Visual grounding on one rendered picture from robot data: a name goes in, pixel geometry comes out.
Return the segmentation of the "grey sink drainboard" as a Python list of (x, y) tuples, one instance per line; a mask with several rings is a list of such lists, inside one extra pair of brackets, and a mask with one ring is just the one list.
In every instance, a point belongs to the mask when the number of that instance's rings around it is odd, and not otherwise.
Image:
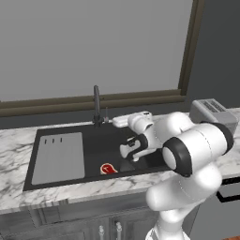
[(41, 136), (32, 184), (50, 184), (85, 177), (81, 132)]

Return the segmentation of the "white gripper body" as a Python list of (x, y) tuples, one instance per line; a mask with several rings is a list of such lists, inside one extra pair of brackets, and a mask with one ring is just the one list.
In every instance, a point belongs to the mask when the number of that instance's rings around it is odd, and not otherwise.
[(128, 126), (128, 118), (129, 115), (120, 115), (120, 116), (115, 116), (112, 119), (112, 124), (117, 127), (117, 128), (124, 128)]

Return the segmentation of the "black kitchen sink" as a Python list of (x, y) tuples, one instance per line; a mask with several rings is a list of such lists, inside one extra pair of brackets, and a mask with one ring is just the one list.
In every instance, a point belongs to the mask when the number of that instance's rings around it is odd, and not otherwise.
[[(74, 132), (81, 132), (82, 134), (85, 177), (63, 182), (33, 185), (32, 177), (40, 137)], [(40, 129), (36, 134), (23, 189), (27, 191), (42, 188), (55, 188), (118, 177), (168, 171), (169, 167), (164, 162), (159, 150), (145, 157), (141, 157), (137, 162), (130, 162), (121, 157), (119, 151), (120, 144), (134, 135), (135, 133), (127, 127), (117, 128), (111, 124), (104, 124), (101, 127), (85, 125)], [(104, 163), (111, 163), (117, 170), (117, 173), (101, 174), (100, 166)]]

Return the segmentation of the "red raw steak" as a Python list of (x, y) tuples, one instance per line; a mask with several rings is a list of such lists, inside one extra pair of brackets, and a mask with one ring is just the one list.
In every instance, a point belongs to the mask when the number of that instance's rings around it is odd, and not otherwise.
[(113, 174), (117, 173), (117, 170), (111, 163), (104, 163), (100, 166), (100, 173), (101, 174)]

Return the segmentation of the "grey toaster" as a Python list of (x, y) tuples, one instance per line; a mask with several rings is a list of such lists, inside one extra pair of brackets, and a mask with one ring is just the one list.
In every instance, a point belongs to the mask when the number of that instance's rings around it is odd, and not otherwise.
[(232, 134), (236, 131), (238, 118), (214, 98), (193, 100), (189, 117), (194, 123), (211, 122), (225, 125)]

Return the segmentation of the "grey dishwasher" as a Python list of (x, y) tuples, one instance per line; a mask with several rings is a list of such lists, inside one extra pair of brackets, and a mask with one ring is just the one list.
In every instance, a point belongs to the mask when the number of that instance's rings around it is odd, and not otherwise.
[[(222, 181), (222, 186), (230, 184), (240, 185), (240, 176)], [(240, 200), (220, 202), (215, 194), (201, 204), (190, 232), (191, 240), (224, 240), (235, 236), (240, 236)]]

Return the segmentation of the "brown framed window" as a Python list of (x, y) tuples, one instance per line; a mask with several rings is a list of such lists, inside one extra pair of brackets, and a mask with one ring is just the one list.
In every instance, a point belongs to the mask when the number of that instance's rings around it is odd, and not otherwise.
[(94, 110), (96, 106), (95, 96), (98, 96), (99, 105), (102, 109), (183, 102), (188, 92), (188, 83), (200, 33), (203, 8), (204, 0), (192, 0), (187, 40), (179, 83), (176, 89), (107, 95), (101, 95), (99, 91), (94, 91), (93, 96), (84, 97), (0, 101), (0, 117)]

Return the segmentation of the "black sink tap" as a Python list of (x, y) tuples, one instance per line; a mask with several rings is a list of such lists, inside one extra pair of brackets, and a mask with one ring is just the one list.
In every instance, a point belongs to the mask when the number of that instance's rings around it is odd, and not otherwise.
[(105, 115), (101, 116), (100, 112), (100, 94), (98, 86), (94, 86), (94, 103), (95, 103), (95, 113), (93, 118), (93, 124), (95, 128), (100, 128), (102, 124), (109, 122), (109, 116), (107, 114), (108, 108), (105, 108)]

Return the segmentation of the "grey sink front panel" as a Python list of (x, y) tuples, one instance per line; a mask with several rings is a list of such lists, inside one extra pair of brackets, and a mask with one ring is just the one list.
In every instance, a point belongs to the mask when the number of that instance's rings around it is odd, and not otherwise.
[(145, 206), (145, 197), (142, 194), (133, 194), (39, 208), (31, 210), (30, 214), (33, 220), (45, 225), (73, 219), (96, 218)]

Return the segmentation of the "grey cupboard door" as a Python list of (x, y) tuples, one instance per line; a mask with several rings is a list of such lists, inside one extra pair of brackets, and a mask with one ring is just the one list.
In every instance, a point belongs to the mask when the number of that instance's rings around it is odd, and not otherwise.
[(98, 227), (104, 227), (109, 240), (109, 220), (105, 217), (56, 223), (39, 228), (41, 240), (99, 240)]
[(126, 212), (110, 218), (111, 240), (116, 240), (116, 222), (122, 225), (122, 240), (145, 240), (158, 217), (150, 211)]

